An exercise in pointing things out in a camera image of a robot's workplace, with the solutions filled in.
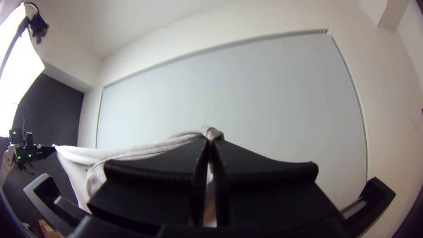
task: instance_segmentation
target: white towel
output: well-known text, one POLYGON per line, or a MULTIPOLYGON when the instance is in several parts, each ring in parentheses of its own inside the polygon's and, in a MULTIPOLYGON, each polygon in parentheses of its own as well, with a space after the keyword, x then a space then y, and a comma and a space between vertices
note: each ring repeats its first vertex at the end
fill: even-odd
MULTIPOLYGON (((103 168, 108 160, 142 160, 175 149, 194 140, 207 137, 213 141, 223 136, 221 131, 209 126, 201 130, 185 131, 156 143, 121 149, 88 149, 75 146, 55 146, 57 157, 69 176, 70 183, 78 200, 78 206, 90 212, 87 203, 104 184, 106 176, 103 168)), ((212 174, 208 169, 208 183, 212 174)))

